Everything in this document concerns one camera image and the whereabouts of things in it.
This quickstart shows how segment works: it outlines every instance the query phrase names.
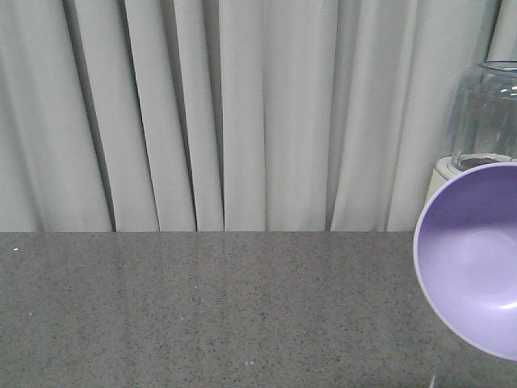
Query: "curtain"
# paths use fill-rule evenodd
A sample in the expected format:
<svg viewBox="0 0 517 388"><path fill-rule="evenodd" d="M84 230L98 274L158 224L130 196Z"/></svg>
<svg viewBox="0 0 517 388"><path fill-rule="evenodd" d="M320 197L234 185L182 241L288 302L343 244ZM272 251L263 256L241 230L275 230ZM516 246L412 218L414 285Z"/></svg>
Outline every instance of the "curtain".
<svg viewBox="0 0 517 388"><path fill-rule="evenodd" d="M516 4L2 0L0 230L411 230Z"/></svg>

